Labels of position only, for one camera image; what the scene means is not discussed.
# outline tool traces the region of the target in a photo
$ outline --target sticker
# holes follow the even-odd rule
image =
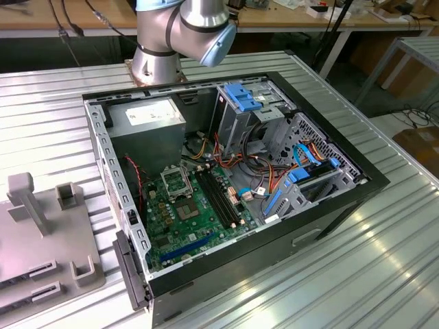
[[[264,195],[265,194],[265,188],[263,188],[262,186],[258,187],[258,189],[256,190],[256,194]]]
[[[143,125],[144,123],[176,118],[178,113],[174,110],[171,102],[164,99],[152,105],[129,108],[126,110],[126,116],[131,125]]]
[[[419,132],[418,134],[426,142],[431,142],[431,141],[434,141],[434,139],[435,139],[434,136],[432,134],[430,134],[429,132]]]

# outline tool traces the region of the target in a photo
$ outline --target white object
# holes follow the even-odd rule
[[[402,16],[392,19],[392,18],[381,16],[379,13],[375,12],[373,8],[372,9],[368,8],[367,11],[371,14],[374,14],[376,17],[378,17],[382,21],[385,21],[386,23],[407,23],[407,20],[404,19]]]
[[[309,16],[314,17],[315,19],[323,19],[323,18],[324,18],[324,15],[325,15],[326,13],[327,13],[327,12],[318,12],[318,11],[314,10],[313,8],[311,8],[311,7],[308,7],[308,8],[307,8],[307,14],[308,14]]]
[[[278,214],[274,214],[268,218],[265,218],[265,224],[271,223],[272,221],[275,221],[276,219],[279,219]]]
[[[256,190],[256,194],[264,195],[265,194],[265,188],[263,188],[262,186],[258,187],[258,189]]]
[[[333,9],[332,7],[329,7],[328,11],[324,15],[325,19],[327,19],[328,21],[331,19],[332,9]],[[338,19],[338,16],[340,16],[340,14],[342,13],[342,9],[343,8],[335,8],[334,9],[334,15],[332,16],[331,22],[335,22]],[[350,17],[351,17],[351,13],[348,11],[348,12],[346,12],[346,15],[344,15],[343,20],[349,19]]]
[[[155,121],[172,119],[178,116],[171,102],[167,99],[155,102],[152,105],[129,108],[126,116],[131,125],[143,125]]]
[[[274,2],[291,10],[295,10],[300,5],[305,5],[305,2],[301,0],[274,0]]]

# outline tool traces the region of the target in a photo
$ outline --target red wire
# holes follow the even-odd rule
[[[131,165],[134,167],[134,170],[136,171],[137,174],[137,181],[139,182],[139,212],[141,212],[142,211],[142,179],[140,178],[139,166],[129,156],[125,156],[125,159],[130,161]]]

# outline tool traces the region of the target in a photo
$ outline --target blue plastic latch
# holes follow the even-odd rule
[[[331,165],[334,168],[338,168],[340,166],[340,161],[337,158],[331,158]]]
[[[276,194],[274,195],[272,201],[268,205],[268,207],[263,211],[263,214],[267,216],[267,214],[270,212],[270,210],[273,208],[274,204],[276,203],[277,199],[281,196],[282,191],[278,188]]]
[[[245,89],[242,84],[227,84],[224,89],[242,112],[254,111],[262,108],[262,104],[255,101],[250,91]]]
[[[304,180],[305,178],[308,178],[309,174],[304,168],[297,168],[291,170],[288,174],[288,177],[293,183],[295,183],[298,182],[299,180]]]

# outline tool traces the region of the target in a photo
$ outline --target workbench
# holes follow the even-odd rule
[[[278,71],[390,185],[333,234],[161,328],[437,328],[439,181],[296,56],[228,56],[208,69],[183,60],[189,80]],[[30,171],[36,191],[76,182],[86,195],[106,284],[14,328],[144,328],[133,312],[112,241],[81,94],[133,87],[124,64],[0,75],[0,196],[8,174]]]
[[[53,3],[61,24],[70,35],[74,36],[62,14],[60,0],[53,0]],[[120,32],[126,35],[137,34],[137,18],[126,0],[91,0],[91,3]],[[84,1],[66,0],[66,8],[71,21],[79,25],[86,36],[117,35],[94,17]],[[47,0],[31,0],[28,9],[32,12],[32,16],[0,8],[0,38],[58,37],[58,28]],[[309,16],[306,9],[302,7],[290,10],[271,1],[268,10],[252,8],[240,10],[237,24],[239,33],[323,32],[327,29],[328,21]],[[352,32],[419,30],[421,36],[428,36],[435,26],[438,26],[438,22],[430,20],[421,20],[419,24],[386,23],[371,13],[363,16],[352,15],[340,25],[341,33],[320,75],[327,77]]]

